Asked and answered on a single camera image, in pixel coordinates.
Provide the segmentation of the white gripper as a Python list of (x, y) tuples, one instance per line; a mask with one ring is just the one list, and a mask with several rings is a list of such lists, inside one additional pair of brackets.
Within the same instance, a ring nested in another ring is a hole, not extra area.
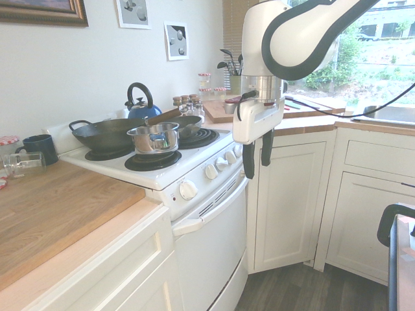
[(253, 99), (243, 102), (239, 120), (237, 109), (233, 117), (233, 140), (243, 144), (243, 167), (248, 179), (253, 179), (255, 172), (255, 143), (262, 137), (261, 165), (270, 165), (274, 128), (281, 122), (285, 107), (284, 98), (270, 103)]

